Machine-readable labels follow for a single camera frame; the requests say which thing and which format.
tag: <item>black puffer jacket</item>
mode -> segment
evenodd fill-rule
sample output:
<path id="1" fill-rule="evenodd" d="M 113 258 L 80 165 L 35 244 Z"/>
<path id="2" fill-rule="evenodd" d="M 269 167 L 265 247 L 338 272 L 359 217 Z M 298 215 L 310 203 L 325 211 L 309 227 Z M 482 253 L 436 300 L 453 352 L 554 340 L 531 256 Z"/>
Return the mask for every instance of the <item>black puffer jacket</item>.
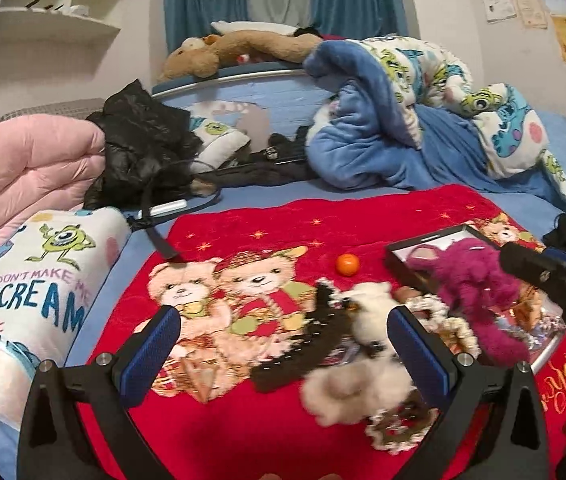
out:
<path id="1" fill-rule="evenodd" d="M 137 79 L 87 120 L 105 132 L 106 146 L 105 171 L 85 194 L 85 208 L 138 209 L 159 171 L 153 203 L 191 196 L 189 165 L 179 161 L 195 158 L 202 141 L 189 131 L 189 112 L 153 100 Z"/>

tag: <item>bed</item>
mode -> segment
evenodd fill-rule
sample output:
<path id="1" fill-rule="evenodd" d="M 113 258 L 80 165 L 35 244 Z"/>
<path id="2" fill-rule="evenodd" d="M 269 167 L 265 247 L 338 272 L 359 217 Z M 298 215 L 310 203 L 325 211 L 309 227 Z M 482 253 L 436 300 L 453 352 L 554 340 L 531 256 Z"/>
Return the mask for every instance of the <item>bed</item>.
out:
<path id="1" fill-rule="evenodd" d="M 214 78 L 202 82 L 193 78 L 166 82 L 154 88 L 154 96 L 167 105 L 181 108 L 212 101 L 254 104 L 259 110 L 265 110 L 269 132 L 292 137 L 299 126 L 311 122 L 329 93 L 317 88 L 298 66 L 273 62 L 223 69 Z M 226 122 L 242 117 L 240 111 L 226 109 L 223 113 Z M 540 115 L 554 144 L 554 151 L 566 168 L 566 118 L 550 112 Z M 301 198 L 338 201 L 401 192 L 388 187 L 345 192 L 319 180 L 276 188 L 252 186 L 223 190 L 220 203 L 205 209 L 205 212 L 279 206 Z M 514 193 L 484 196 L 537 238 L 554 227 L 554 219 L 560 213 L 553 205 L 534 196 Z M 160 225 L 159 232 L 166 235 L 172 224 L 166 222 Z M 77 335 L 67 365 L 84 364 L 89 359 L 118 298 L 153 251 L 153 245 L 144 232 L 132 234 Z M 15 479 L 17 442 L 17 431 L 0 422 L 0 474 L 6 480 Z"/>

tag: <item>blue bed sheet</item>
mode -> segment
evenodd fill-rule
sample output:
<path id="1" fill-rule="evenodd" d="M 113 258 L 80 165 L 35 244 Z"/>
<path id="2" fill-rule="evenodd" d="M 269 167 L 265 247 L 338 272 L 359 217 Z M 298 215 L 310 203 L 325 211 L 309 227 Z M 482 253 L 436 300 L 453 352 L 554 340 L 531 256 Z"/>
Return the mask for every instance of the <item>blue bed sheet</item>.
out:
<path id="1" fill-rule="evenodd" d="M 325 200 L 343 200 L 345 198 L 368 198 L 387 194 L 403 193 L 404 191 L 388 187 L 372 187 L 357 191 L 344 191 L 333 188 L 316 180 L 295 182 L 279 187 L 258 187 L 224 189 L 221 202 L 206 208 L 204 212 L 218 212 L 242 207 L 274 207 L 303 198 L 322 198 Z M 560 211 L 548 202 L 521 193 L 492 194 L 483 193 L 499 208 L 515 219 L 525 229 L 536 237 L 541 237 L 554 227 L 554 218 Z M 160 225 L 158 230 L 167 235 L 173 222 Z M 84 364 L 92 354 L 105 323 L 114 309 L 118 298 L 123 294 L 128 284 L 134 279 L 140 267 L 154 251 L 144 232 L 135 232 L 127 242 L 118 262 L 100 290 L 98 298 L 89 316 L 85 319 L 82 329 L 70 350 L 67 366 Z M 0 423 L 0 474 L 5 480 L 15 480 L 16 477 L 16 447 L 18 436 L 15 430 Z"/>

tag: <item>white pillow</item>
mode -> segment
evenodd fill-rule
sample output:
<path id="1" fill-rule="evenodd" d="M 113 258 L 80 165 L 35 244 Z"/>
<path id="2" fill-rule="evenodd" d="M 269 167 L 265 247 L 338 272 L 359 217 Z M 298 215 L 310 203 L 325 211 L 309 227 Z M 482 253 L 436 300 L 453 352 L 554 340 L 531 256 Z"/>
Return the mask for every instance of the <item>white pillow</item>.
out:
<path id="1" fill-rule="evenodd" d="M 203 141 L 201 152 L 196 160 L 205 162 L 215 169 L 250 142 L 250 137 L 242 131 L 203 117 L 190 117 L 189 129 Z M 190 171 L 204 173 L 210 169 L 194 161 L 190 166 Z"/>
<path id="2" fill-rule="evenodd" d="M 283 36 L 291 36 L 297 27 L 285 25 L 284 23 L 266 23 L 266 22 L 212 22 L 212 28 L 219 34 L 227 34 L 236 30 L 269 30 Z"/>

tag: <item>orange fruit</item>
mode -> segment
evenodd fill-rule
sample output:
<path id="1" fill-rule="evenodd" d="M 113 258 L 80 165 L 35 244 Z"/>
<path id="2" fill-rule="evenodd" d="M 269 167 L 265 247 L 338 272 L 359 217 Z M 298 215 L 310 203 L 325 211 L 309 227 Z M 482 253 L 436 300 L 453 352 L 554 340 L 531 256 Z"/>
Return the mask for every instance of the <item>orange fruit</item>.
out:
<path id="1" fill-rule="evenodd" d="M 336 258 L 336 271 L 342 276 L 354 276 L 360 267 L 359 258 L 354 254 L 346 253 Z"/>

